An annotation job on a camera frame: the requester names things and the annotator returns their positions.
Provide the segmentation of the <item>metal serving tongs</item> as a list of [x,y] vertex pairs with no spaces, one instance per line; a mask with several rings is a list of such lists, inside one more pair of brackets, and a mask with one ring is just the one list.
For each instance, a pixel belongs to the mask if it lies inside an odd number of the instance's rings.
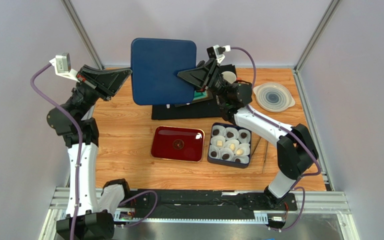
[[262,174],[266,167],[268,141],[259,138],[252,151],[251,166],[255,174]]

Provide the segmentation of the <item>dark blue box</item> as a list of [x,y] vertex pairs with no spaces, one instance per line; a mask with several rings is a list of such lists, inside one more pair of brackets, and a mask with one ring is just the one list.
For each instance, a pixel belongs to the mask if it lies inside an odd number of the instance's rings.
[[[235,126],[235,125],[231,125],[231,124],[226,124],[226,123],[218,123],[218,122],[216,122],[216,123],[214,123],[212,125],[212,127],[214,125],[221,125],[221,126],[224,126],[225,128],[227,128],[227,127],[236,128],[238,130],[246,129],[246,128],[243,128],[243,127],[239,127],[239,126]],[[210,140],[212,138],[212,127],[211,127],[211,131],[210,131]],[[251,157],[252,157],[252,154],[251,154],[252,139],[251,139],[251,141],[248,144],[250,144],[250,154],[248,155],[248,157],[249,157],[249,164],[250,164]],[[227,167],[234,167],[234,168],[240,168],[240,169],[245,169],[245,168],[247,168],[249,166],[249,164],[238,164],[238,163],[234,163],[232,161],[223,161],[223,160],[220,160],[220,159],[213,159],[213,158],[209,157],[209,153],[207,154],[207,161],[209,163],[211,163],[211,164],[217,164],[217,165],[222,165],[222,166],[227,166]]]

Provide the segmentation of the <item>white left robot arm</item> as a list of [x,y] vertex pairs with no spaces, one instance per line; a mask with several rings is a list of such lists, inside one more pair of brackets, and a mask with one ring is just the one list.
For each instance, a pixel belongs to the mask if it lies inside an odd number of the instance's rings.
[[70,160],[70,190],[64,219],[56,222],[65,240],[109,240],[115,233],[118,205],[130,194],[125,179],[108,181],[96,190],[99,129],[90,111],[99,99],[109,101],[132,74],[129,68],[95,69],[84,65],[76,71],[53,63],[56,75],[75,81],[70,98],[47,114],[48,125],[61,136]]

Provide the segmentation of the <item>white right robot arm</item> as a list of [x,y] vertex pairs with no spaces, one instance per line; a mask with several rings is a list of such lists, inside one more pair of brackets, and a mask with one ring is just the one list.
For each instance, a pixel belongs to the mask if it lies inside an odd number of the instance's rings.
[[214,58],[201,61],[196,68],[183,70],[177,77],[193,85],[196,90],[207,90],[219,98],[222,118],[238,127],[259,135],[277,150],[278,173],[263,192],[263,201],[271,208],[279,206],[286,195],[303,178],[307,170],[318,163],[319,154],[309,129],[303,124],[296,126],[276,121],[254,109],[252,102],[253,85],[236,80],[228,82]]

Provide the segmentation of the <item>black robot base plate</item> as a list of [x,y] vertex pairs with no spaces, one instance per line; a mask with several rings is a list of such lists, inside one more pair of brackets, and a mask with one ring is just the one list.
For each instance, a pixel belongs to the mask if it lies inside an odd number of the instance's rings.
[[128,197],[142,194],[122,204],[115,220],[126,217],[139,220],[253,220],[257,213],[274,212],[281,216],[300,209],[295,195],[289,193],[280,203],[271,205],[262,192],[216,190],[131,190]]

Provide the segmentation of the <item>dark blue box lid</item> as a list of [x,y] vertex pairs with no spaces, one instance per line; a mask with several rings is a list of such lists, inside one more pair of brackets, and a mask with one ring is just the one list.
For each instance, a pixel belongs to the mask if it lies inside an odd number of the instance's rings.
[[140,106],[187,104],[192,84],[177,74],[196,67],[197,46],[191,40],[139,37],[131,42],[133,101]]

